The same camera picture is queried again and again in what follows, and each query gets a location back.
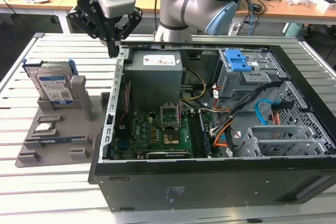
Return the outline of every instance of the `gray power supply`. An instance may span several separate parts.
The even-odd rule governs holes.
[[[153,110],[179,101],[182,63],[178,51],[135,51],[125,75],[132,83],[132,99],[137,110]]]

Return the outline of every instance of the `floor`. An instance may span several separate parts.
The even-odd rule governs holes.
[[[4,23],[0,25],[0,80],[6,75],[17,57],[24,50],[35,32],[61,33],[61,27],[56,18],[56,23],[51,23],[50,16],[45,15],[20,15],[12,16],[13,25],[7,26]],[[281,23],[260,23],[254,32],[254,36],[284,36]],[[74,33],[82,31],[73,26]],[[155,30],[153,19],[144,19],[135,29],[135,34],[152,34]],[[247,35],[247,31],[242,30],[240,35]],[[322,26],[314,26],[311,38],[307,42],[324,59],[330,53],[336,40],[330,38],[323,32]],[[328,63],[331,66],[336,65],[336,50],[334,50]]]

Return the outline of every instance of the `blue drive cage latch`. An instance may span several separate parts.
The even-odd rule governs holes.
[[[246,62],[246,57],[239,49],[226,49],[225,55],[232,71],[250,72],[252,68]]]

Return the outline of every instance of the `blue hard drive label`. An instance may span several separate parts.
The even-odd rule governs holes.
[[[67,104],[73,101],[68,89],[70,83],[63,76],[43,76],[39,77],[38,80],[52,103]]]

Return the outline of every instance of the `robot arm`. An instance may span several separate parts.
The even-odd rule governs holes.
[[[189,41],[188,26],[218,35],[231,22],[236,8],[232,0],[162,0],[155,40]],[[123,15],[128,16],[128,22],[120,27]],[[135,0],[77,0],[68,18],[91,38],[107,45],[113,58],[118,56],[120,40],[126,39],[141,21],[142,12],[135,7]]]
[[[155,41],[191,42],[189,27],[221,35],[235,16],[233,0],[161,0]]]

